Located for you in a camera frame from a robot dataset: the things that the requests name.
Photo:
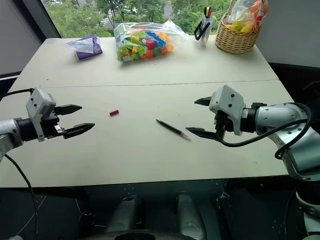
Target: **wicker basket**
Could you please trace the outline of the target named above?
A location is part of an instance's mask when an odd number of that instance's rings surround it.
[[[255,26],[250,33],[239,32],[226,27],[224,19],[230,15],[235,2],[235,0],[231,1],[228,12],[220,20],[216,32],[215,45],[221,50],[231,54],[243,54],[255,45],[261,26]]]

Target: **small red cylinder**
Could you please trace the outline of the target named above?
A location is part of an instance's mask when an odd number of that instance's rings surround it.
[[[119,113],[119,110],[114,110],[109,112],[110,116],[117,115],[118,113]]]

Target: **black pen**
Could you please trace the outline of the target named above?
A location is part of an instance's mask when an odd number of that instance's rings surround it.
[[[161,121],[161,120],[158,120],[158,119],[156,119],[156,121],[158,123],[160,123],[162,126],[164,126],[166,129],[171,130],[172,132],[180,135],[181,137],[183,137],[183,138],[185,138],[187,140],[191,140],[190,137],[188,137],[184,132],[180,131],[179,129],[176,129],[175,127],[165,123],[164,121]]]

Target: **wall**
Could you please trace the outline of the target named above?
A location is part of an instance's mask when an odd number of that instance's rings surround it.
[[[0,75],[23,70],[41,45],[13,0],[0,0]]]
[[[266,60],[320,68],[319,10],[319,0],[269,0],[256,43]]]

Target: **purple cloth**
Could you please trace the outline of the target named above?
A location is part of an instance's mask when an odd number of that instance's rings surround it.
[[[100,46],[100,40],[99,40],[98,36],[89,35],[89,36],[85,36],[85,37],[79,39],[78,41],[89,39],[89,38],[92,38],[92,41],[93,41],[93,53],[77,51],[76,56],[78,57],[78,59],[85,59],[87,57],[91,57],[91,56],[94,56],[97,54],[102,54],[102,49]]]

